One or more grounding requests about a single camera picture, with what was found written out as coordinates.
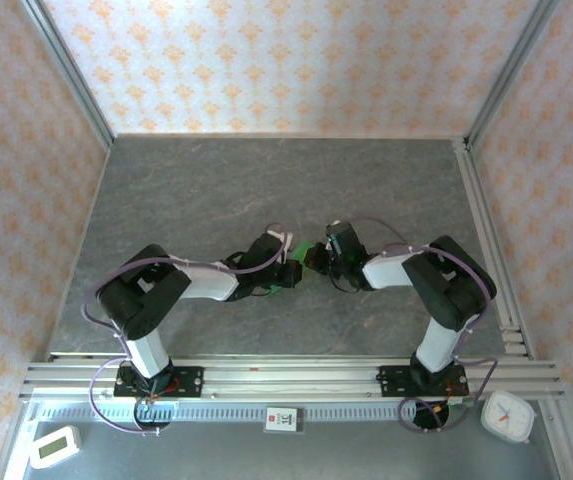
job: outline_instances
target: metal frame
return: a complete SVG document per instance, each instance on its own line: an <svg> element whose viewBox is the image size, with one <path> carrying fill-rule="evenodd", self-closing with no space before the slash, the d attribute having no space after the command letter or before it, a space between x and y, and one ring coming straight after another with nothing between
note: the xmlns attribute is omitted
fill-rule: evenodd
<svg viewBox="0 0 573 480"><path fill-rule="evenodd" d="M65 396L69 400L83 400L88 395L92 375L104 360L77 356L56 358L51 363L32 363L20 397ZM205 369L202 397L183 398L182 403L381 402L384 397L375 379L378 367L408 365L408 359L205 355L176 357L173 363ZM473 391L479 389L489 368L490 364L466 368ZM93 392L104 398L112 397L116 372L117 365L102 371ZM503 357L484 395L495 390L509 390L527 400L548 400L563 397L566 387L554 361Z"/></svg>
<svg viewBox="0 0 573 480"><path fill-rule="evenodd" d="M104 162L102 164L102 169L99 172L99 178L97 179L97 183L95 184L95 191L93 192L93 198L90 201L90 206L88 207L88 212L86 212L86 220L84 221L84 229L82 230L82 234L79 236L79 240L77 242L77 251L75 252L75 258L73 259L73 263L71 264L70 271L68 272L68 280L66 280L66 287L64 288L64 294L61 297L59 302L59 308L57 309L57 317L55 317L55 324L50 332L50 338L48 339L48 348L46 349L47 352L52 352L51 346L55 339L55 332L57 332L57 327L59 326L59 322L62 318L64 313L64 307L66 306L66 298L68 298L68 292L70 291L70 286L73 283L73 277L75 276L75 269L77 268L77 262L79 262L79 256L82 253L82 247L84 246L84 239L86 238L86 232L88 231L88 225L90 225L90 219L93 216L93 211L95 210L95 203L97 203L97 197L99 196L99 190L102 186L102 181L104 180L104 175L106 173L106 167L108 166L108 159L110 158L110 153L113 148L111 144L106 150L106 155L104 156Z"/></svg>
<svg viewBox="0 0 573 480"><path fill-rule="evenodd" d="M531 336L524 325L517 297L510 282L510 276L502 254L503 250L496 233L497 229L490 215L490 209L486 202L486 196L484 195L473 155L467 150L463 138L453 139L452 142L473 214L477 235L482 246L486 268L497 284L495 304L499 311L500 328L504 337L506 353L514 354L514 352L520 352L531 359L535 358Z"/></svg>
<svg viewBox="0 0 573 480"><path fill-rule="evenodd" d="M484 105L482 105L481 110L477 114L470 133L466 137L466 144L469 149L473 149L481 140L488 124L499 109L502 100L515 81L521 66L528 58L528 54L532 51L540 33L548 24L548 20L558 3L559 0L540 0L535 10L533 10L522 34L508 56L508 60L506 60L502 71L495 80Z"/></svg>
<svg viewBox="0 0 573 480"><path fill-rule="evenodd" d="M548 440L562 479L573 479L573 412L568 400L539 402Z"/></svg>
<svg viewBox="0 0 573 480"><path fill-rule="evenodd" d="M0 478L4 477L4 473L9 469L9 465L12 466L13 462L13 451L15 450L15 444L17 438L19 437L20 426L24 419L26 418L26 411L28 409L28 402L19 402L13 412L13 417L8 425L8 430L6 433L6 438L2 444L0 451Z"/></svg>
<svg viewBox="0 0 573 480"><path fill-rule="evenodd" d="M73 97L90 122L97 139L101 142L104 150L108 150L115 140L115 136L73 60L73 56L66 47L61 33L48 13L48 9L42 0L22 0L22 3Z"/></svg>

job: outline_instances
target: black mounting plate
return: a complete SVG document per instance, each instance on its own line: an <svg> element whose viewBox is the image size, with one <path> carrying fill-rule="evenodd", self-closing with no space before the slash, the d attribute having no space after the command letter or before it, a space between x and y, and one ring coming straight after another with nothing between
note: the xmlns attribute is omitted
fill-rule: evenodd
<svg viewBox="0 0 573 480"><path fill-rule="evenodd" d="M147 397L148 394L140 390L137 386L137 373L130 365L123 365L117 370L117 379L113 396L115 397ZM173 372L169 383L179 382L179 388L172 392L164 393L165 398L199 398L204 385L203 367L182 367L173 366Z"/></svg>
<svg viewBox="0 0 573 480"><path fill-rule="evenodd" d="M382 397L466 397L469 391L466 372L461 365L453 365L439 383L428 389L422 389L413 381L410 365L384 365L379 367L375 379L382 389ZM449 391L447 384L454 388Z"/></svg>

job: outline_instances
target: cable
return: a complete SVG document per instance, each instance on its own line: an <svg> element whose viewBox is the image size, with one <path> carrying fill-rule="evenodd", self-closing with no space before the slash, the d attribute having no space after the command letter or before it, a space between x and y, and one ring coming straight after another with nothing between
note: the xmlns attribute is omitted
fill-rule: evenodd
<svg viewBox="0 0 573 480"><path fill-rule="evenodd" d="M88 311L88 306L94 300L95 295L99 290L101 290L104 286L106 286L108 283L115 280L120 275L122 275L122 274L124 274L130 270L133 270L133 269L139 268L139 267L143 267L146 265L153 265L156 263L179 265L179 266L185 267L185 268L204 268L207 270L216 270L216 271L223 272L223 273L232 273L234 275L245 275L245 274L258 272L258 271L263 270L264 268L272 265L273 263L275 263L280 258L282 252L284 252L284 250L286 249L286 242L288 241L288 232L286 231L286 228L284 227L284 225L282 225L281 223L277 223L277 222L269 223L266 226L266 228L264 229L264 232L267 232L271 227L274 227L274 226L278 226L281 228L281 230L283 230L284 239L283 239L279 249L277 250L277 253L275 253L275 255L273 255L270 259L268 259L264 263L257 265L255 267L233 270L233 269L230 269L228 267L216 265L216 264L212 264L212 263L191 262L190 260L181 260L179 258L171 258L171 257L144 258L142 260L135 260L134 262L127 263L126 265L122 265L121 267L119 267L119 268L113 270L112 272L110 272L109 274L107 274L101 280L98 280L97 282L95 282L93 284L93 286L90 287L86 291L86 293L82 297L82 305L80 307L82 317L88 322L94 323L95 325L100 325L100 326L107 328L110 331L112 331L113 335L117 338L117 340L119 340L119 343L121 344L124 352L126 353L126 356L130 360L130 358L131 358L130 350L128 348L128 344L126 343L126 340L124 339L124 337L122 335L121 330L119 328L117 328L115 325L111 325L108 322L104 322L104 321L100 320L99 318L94 317Z"/></svg>
<svg viewBox="0 0 573 480"><path fill-rule="evenodd" d="M159 435L159 431L160 431L159 428L146 430L146 429L141 428L137 422L136 422L136 425L138 426L137 430L134 428L122 427L121 425L113 422L112 420L109 420L108 417L106 417L102 412L100 412L99 408L97 407L97 404L95 403L95 399L93 398L93 388L95 386L95 382L97 381L97 377L99 376L99 374L107 366L112 365L112 364L117 363L117 362L121 363L125 360L129 360L129 358L117 357L117 358L112 358L110 360L107 360L106 362L102 363L102 365L93 374L93 377L90 379L90 385L88 386L88 402L90 403L90 408L93 410L93 412L95 412L95 415L97 415L100 418L100 420L102 420L106 425L114 428L115 430L119 430L120 432L137 433L139 435L144 435L144 436L146 435L146 433L155 433L155 434Z"/></svg>
<svg viewBox="0 0 573 480"><path fill-rule="evenodd" d="M337 290L339 290L340 292L344 292L344 293L357 293L360 291L360 289L356 289L353 290L352 292L350 290L344 290L342 287L340 287L339 285L337 285L337 282L335 281L335 279L333 278L332 275L328 275L328 277L330 278L330 283L333 284L333 287L335 287Z"/></svg>
<svg viewBox="0 0 573 480"><path fill-rule="evenodd" d="M433 408L433 406L431 406L428 402L422 400L421 398L414 398L414 400L415 400L415 403L421 403L421 404L424 406L423 410L428 410L430 413L432 413L432 414L433 414L433 418L434 418L435 421L437 422L437 426L438 426L439 428L442 428L442 421L440 420L439 415L437 415L437 412L435 411L435 408ZM398 413L399 415L401 415L401 413L402 413L401 409L400 409L397 413Z"/></svg>
<svg viewBox="0 0 573 480"><path fill-rule="evenodd" d="M157 435L159 435L159 433L163 429L165 429L168 425L170 425L170 422L162 422L162 423L142 422L139 419L139 417L137 416L138 407L142 404L142 402L144 400L147 400L147 399L149 399L149 398L142 397L135 402L135 406L133 407L133 420L135 421L135 425L137 425L137 427L141 428L142 430L148 431L148 432L155 432Z"/></svg>
<svg viewBox="0 0 573 480"><path fill-rule="evenodd" d="M404 236L401 233L399 233L395 227L393 227L389 223L386 223L384 220L382 220L380 218L371 217L370 215L355 215L354 217L350 217L346 221L347 222L359 222L362 220L368 220L368 221L379 223L380 225L383 225L384 227L389 229L391 232L393 232L395 235L397 235L397 238L399 238L403 242L404 245L408 245L408 240L406 240L406 238L404 238Z"/></svg>
<svg viewBox="0 0 573 480"><path fill-rule="evenodd" d="M466 388L462 388L458 385L453 385L452 383L450 383L448 380L446 380L446 389L449 392L452 392L453 390L459 390L461 393L463 393L464 395L470 396L472 398L472 394L468 391L468 389ZM448 394L448 398L446 400L450 400L451 397L451 393Z"/></svg>
<svg viewBox="0 0 573 480"><path fill-rule="evenodd" d="M242 252L241 250L239 252L231 253L229 256L226 257L226 261L234 262L236 258L241 257L245 253L246 252Z"/></svg>

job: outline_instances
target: wall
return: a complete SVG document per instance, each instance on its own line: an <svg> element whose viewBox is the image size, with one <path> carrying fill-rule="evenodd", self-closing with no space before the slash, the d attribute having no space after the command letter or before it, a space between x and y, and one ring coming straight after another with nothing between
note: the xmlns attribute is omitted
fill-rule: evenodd
<svg viewBox="0 0 573 480"><path fill-rule="evenodd" d="M20 2L0 1L0 445L55 321L103 158Z"/></svg>
<svg viewBox="0 0 573 480"><path fill-rule="evenodd" d="M536 0L46 0L117 133L467 133Z"/></svg>
<svg viewBox="0 0 573 480"><path fill-rule="evenodd" d="M475 153L537 353L573 386L573 0Z"/></svg>

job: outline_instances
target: gray marble floor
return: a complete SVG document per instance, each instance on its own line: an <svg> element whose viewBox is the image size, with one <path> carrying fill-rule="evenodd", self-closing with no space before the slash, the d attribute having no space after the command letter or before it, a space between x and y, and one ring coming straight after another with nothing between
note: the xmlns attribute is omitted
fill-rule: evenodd
<svg viewBox="0 0 573 480"><path fill-rule="evenodd" d="M327 223L355 214L390 222L412 243L451 235L482 261L448 141L119 138L51 351L118 351L81 318L80 299L149 243L214 261L246 250L269 222L286 224L297 244L322 240ZM377 224L355 226L369 252L395 241ZM427 323L410 287L344 294L309 272L268 298L180 301L160 328L175 355L408 356ZM503 353L496 312L468 343L466 355Z"/></svg>

